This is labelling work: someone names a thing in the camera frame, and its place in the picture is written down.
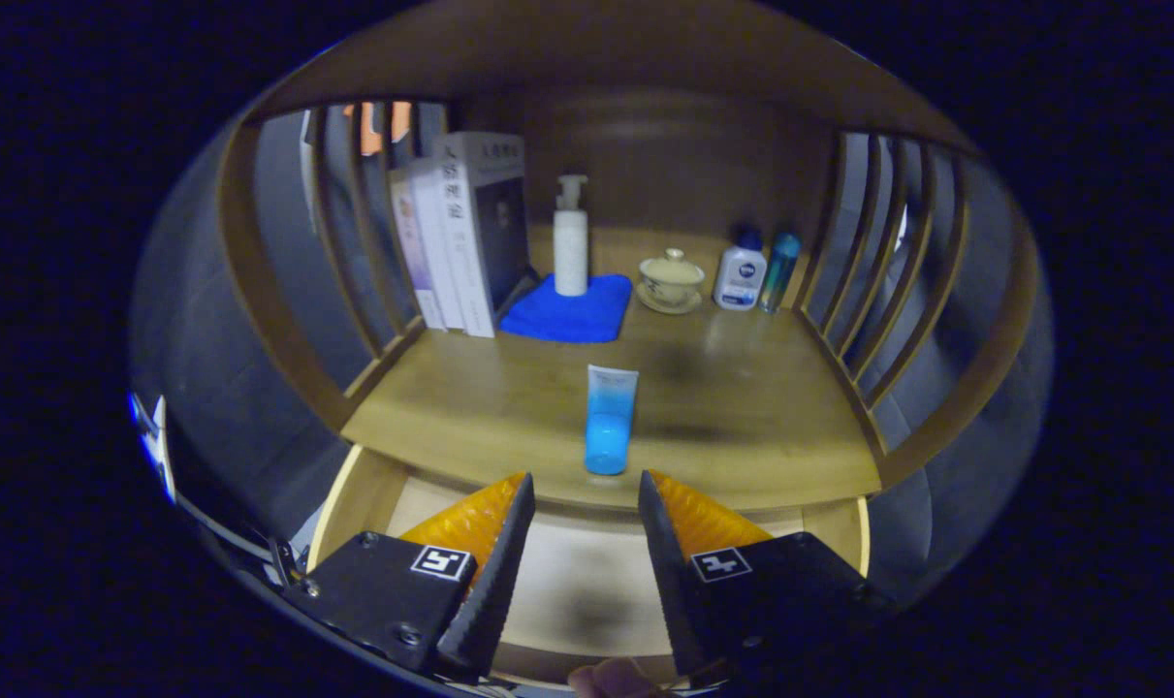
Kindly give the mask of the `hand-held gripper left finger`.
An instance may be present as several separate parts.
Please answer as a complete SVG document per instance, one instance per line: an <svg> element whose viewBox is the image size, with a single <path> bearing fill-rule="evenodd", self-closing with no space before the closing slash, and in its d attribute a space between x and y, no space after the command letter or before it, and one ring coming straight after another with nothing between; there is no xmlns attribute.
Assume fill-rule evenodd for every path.
<svg viewBox="0 0 1174 698"><path fill-rule="evenodd" d="M399 536L360 531L288 587L286 599L397 667L490 675L529 523L533 477L517 472Z"/></svg>

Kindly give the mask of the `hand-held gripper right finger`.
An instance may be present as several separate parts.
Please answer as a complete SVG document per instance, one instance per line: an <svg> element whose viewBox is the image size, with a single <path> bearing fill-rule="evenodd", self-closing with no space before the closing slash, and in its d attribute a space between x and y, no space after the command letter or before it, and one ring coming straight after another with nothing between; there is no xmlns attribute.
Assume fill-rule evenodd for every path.
<svg viewBox="0 0 1174 698"><path fill-rule="evenodd" d="M814 533L772 535L660 470L641 476L639 513L686 679L763 679L898 611Z"/></svg>

